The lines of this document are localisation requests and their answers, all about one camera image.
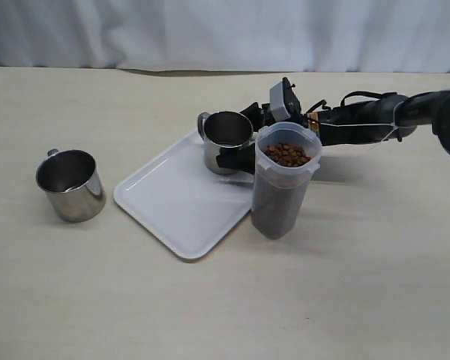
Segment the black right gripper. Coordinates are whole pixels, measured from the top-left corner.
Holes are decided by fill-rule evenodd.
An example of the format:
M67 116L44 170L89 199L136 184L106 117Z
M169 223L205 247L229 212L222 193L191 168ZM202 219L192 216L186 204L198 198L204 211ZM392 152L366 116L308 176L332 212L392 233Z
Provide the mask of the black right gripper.
M261 107L253 102L240 113L250 121L254 130L259 130L264 124L272 125L276 122L292 122L308 128L308 120L302 113L301 103L293 90L295 87L296 84L284 76L270 88L268 103ZM251 144L241 148L222 148L215 160L219 170L253 175L255 158L255 145Z

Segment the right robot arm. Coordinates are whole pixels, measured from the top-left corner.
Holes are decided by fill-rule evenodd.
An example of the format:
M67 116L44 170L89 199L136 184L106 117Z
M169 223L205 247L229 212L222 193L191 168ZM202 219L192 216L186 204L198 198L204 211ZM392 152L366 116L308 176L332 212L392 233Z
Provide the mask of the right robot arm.
M352 91L362 96L330 107L325 100L302 111L293 84L283 78L267 103L241 112L201 115L197 130L205 145L205 165L217 174L238 171L301 177L318 168L324 146L401 141L418 126L431 125L450 155L450 89L407 97L397 92Z

